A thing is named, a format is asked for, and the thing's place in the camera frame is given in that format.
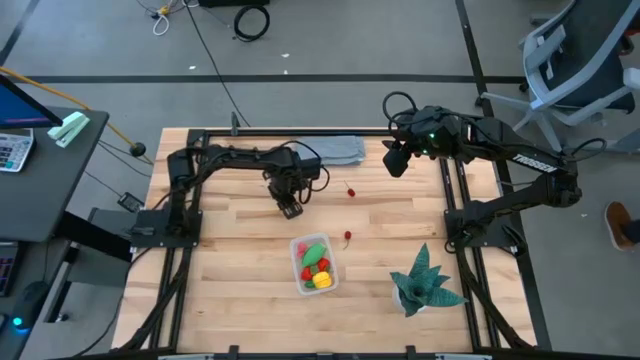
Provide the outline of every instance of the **wooden tabletop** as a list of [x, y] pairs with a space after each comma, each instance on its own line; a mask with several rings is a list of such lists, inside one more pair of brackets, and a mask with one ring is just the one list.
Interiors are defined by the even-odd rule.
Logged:
[[[169, 190], [166, 157], [185, 146], [187, 132], [164, 129], [148, 205]], [[431, 266], [442, 265], [441, 274], [452, 277], [444, 287], [458, 294], [461, 290], [455, 257], [443, 249], [446, 201], [438, 162], [413, 159], [404, 176], [394, 179], [382, 164], [383, 139], [365, 137], [367, 157], [361, 165], [329, 167], [327, 189], [314, 193], [303, 205], [304, 213], [292, 220], [278, 210], [261, 172], [225, 169], [209, 178], [203, 186], [202, 240], [191, 262], [178, 351], [226, 353], [230, 345], [252, 353], [404, 352], [407, 345], [419, 352], [471, 350], [463, 306], [428, 308], [410, 318], [393, 306], [389, 272], [408, 272], [423, 243]], [[214, 141], [267, 149], [286, 140]], [[498, 196], [490, 162], [474, 161], [466, 171], [472, 198]], [[355, 197], [347, 195], [345, 181]], [[461, 207], [457, 180], [453, 184]], [[347, 230], [353, 237], [343, 250]], [[329, 293], [301, 296], [289, 242], [317, 232], [331, 240], [340, 285]], [[153, 249], [131, 269], [113, 346], [126, 342], [153, 307], [164, 252]], [[483, 253], [496, 306], [526, 341], [535, 343], [514, 258], [497, 249]], [[477, 301], [476, 311], [484, 329]], [[168, 323], [163, 324], [165, 343]], [[486, 336], [483, 344], [488, 344]]]

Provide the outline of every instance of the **shoe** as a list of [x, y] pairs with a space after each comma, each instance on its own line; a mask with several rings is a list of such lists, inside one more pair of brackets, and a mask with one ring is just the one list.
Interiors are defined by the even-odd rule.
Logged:
[[624, 205], [617, 201], [607, 205], [607, 209], [604, 212], [604, 221], [609, 228], [609, 237], [613, 247], [620, 251], [631, 250], [635, 244], [622, 232], [622, 228], [631, 222], [631, 216], [629, 216], [629, 212], [627, 212]]

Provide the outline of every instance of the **green leaves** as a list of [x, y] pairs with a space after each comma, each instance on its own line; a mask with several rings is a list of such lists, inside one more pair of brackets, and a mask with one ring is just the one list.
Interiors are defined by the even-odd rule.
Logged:
[[447, 307], [465, 303], [467, 299], [440, 286], [450, 279], [440, 275], [441, 266], [429, 268], [429, 250], [422, 245], [409, 275], [392, 272], [391, 279], [398, 286], [400, 303], [405, 316], [415, 315], [423, 306]]
[[420, 252], [418, 256], [416, 256], [416, 261], [413, 263], [413, 267], [409, 272], [409, 277], [416, 277], [420, 275], [423, 271], [427, 271], [429, 269], [429, 250], [427, 249], [427, 244], [422, 245], [420, 248]]
[[437, 287], [431, 290], [431, 294], [426, 305], [434, 307], [447, 307], [459, 305], [465, 302], [467, 302], [467, 299], [458, 296], [456, 293], [447, 289]]

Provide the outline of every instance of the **concrete floor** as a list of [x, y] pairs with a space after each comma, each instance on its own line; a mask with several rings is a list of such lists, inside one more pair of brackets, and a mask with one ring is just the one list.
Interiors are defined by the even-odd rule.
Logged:
[[[29, 1], [0, 2], [0, 48]], [[162, 4], [143, 1], [149, 6]], [[465, 0], [484, 74], [521, 76], [517, 42], [532, 30], [529, 14], [554, 12], [562, 3]], [[235, 11], [213, 10], [226, 22], [232, 21]], [[265, 38], [241, 43], [232, 40], [232, 32], [210, 14], [193, 9], [223, 74], [472, 75], [453, 1], [275, 0], [269, 12], [271, 28]], [[258, 18], [247, 20], [249, 26], [259, 22]], [[153, 20], [133, 0], [40, 1], [5, 66], [32, 76], [214, 74], [187, 12], [171, 15], [170, 21], [168, 33], [156, 37], [151, 33]], [[637, 65], [638, 56], [625, 62]], [[50, 85], [108, 111], [112, 123], [134, 141], [144, 142], [150, 154], [157, 149], [163, 127], [227, 126], [232, 111], [221, 85], [215, 83]], [[254, 126], [386, 125], [380, 102], [393, 90], [411, 93], [422, 105], [479, 114], [473, 107], [476, 87], [469, 82], [245, 82], [228, 87]], [[50, 94], [24, 88], [44, 104], [68, 105]], [[519, 95], [515, 85], [489, 84], [489, 90]], [[494, 110], [509, 123], [521, 116], [497, 105]], [[584, 138], [603, 132], [618, 136], [636, 127], [635, 118], [607, 114], [605, 128], [588, 125], [570, 133]], [[535, 125], [523, 135], [544, 143]], [[124, 145], [109, 131], [103, 139]], [[144, 165], [139, 168], [151, 171]], [[581, 163], [579, 170], [584, 192], [580, 203], [568, 209], [539, 207], [522, 213], [551, 342], [555, 350], [640, 356], [640, 286], [635, 276], [640, 253], [614, 250], [602, 220], [604, 207], [613, 200], [624, 201], [632, 214], [640, 216], [640, 200], [629, 196], [635, 193], [637, 159], [603, 155]], [[148, 179], [101, 149], [96, 150], [88, 171], [119, 192], [145, 197]], [[534, 176], [518, 166], [510, 171], [514, 182]], [[87, 216], [92, 207], [118, 209], [115, 201], [113, 193], [83, 177], [69, 209]], [[65, 344], [49, 343], [45, 336], [37, 339], [39, 349], [30, 350], [31, 358], [71, 355], [91, 343], [109, 322], [117, 293], [108, 290], [103, 299], [111, 301], [93, 302], [91, 296], [102, 290], [85, 286], [74, 291], [74, 303], [65, 307], [75, 311], [81, 330]], [[89, 301], [90, 308], [81, 306]], [[109, 345], [107, 337], [93, 352], [105, 352]]]

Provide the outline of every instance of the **desk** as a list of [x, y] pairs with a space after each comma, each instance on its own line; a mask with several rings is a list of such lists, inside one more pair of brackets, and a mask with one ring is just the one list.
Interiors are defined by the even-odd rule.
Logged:
[[[49, 107], [49, 110], [60, 118], [81, 111], [59, 107]], [[36, 129], [37, 147], [25, 168], [17, 174], [0, 173], [0, 198], [3, 204], [10, 204], [0, 207], [0, 239], [31, 242], [25, 244], [25, 255], [11, 296], [0, 298], [0, 313], [10, 315], [17, 295], [28, 284], [42, 280], [47, 253], [44, 242], [50, 241], [109, 118], [109, 114], [102, 111], [82, 112], [91, 122], [66, 149], [49, 139], [48, 129]], [[65, 245], [63, 239], [51, 240], [48, 280], [60, 264]], [[30, 335], [17, 333], [9, 325], [0, 329], [3, 359], [17, 358]]]
[[[168, 192], [166, 157], [185, 146], [187, 132], [164, 129], [147, 205]], [[431, 265], [441, 264], [441, 273], [452, 277], [445, 287], [461, 289], [455, 257], [443, 249], [446, 202], [439, 163], [414, 159], [405, 175], [394, 179], [382, 164], [382, 139], [387, 137], [365, 137], [367, 158], [360, 166], [330, 167], [328, 188], [314, 193], [304, 213], [292, 220], [277, 209], [260, 172], [225, 169], [209, 178], [200, 203], [202, 236], [191, 261], [179, 353], [226, 353], [230, 345], [239, 345], [242, 353], [401, 353], [406, 345], [415, 345], [418, 352], [471, 350], [463, 306], [429, 308], [411, 318], [394, 309], [389, 272], [408, 272], [425, 242]], [[214, 138], [220, 145], [261, 149], [285, 140]], [[498, 195], [491, 163], [474, 161], [467, 179], [472, 197]], [[356, 191], [354, 198], [344, 181]], [[353, 237], [343, 250], [346, 230]], [[289, 242], [316, 232], [331, 239], [340, 285], [303, 297], [293, 283]], [[155, 304], [164, 252], [150, 251], [131, 270], [114, 347], [133, 335]], [[483, 253], [494, 302], [520, 335], [535, 343], [516, 261], [497, 249]], [[476, 308], [482, 319], [477, 302]], [[169, 323], [163, 322], [165, 341]]]

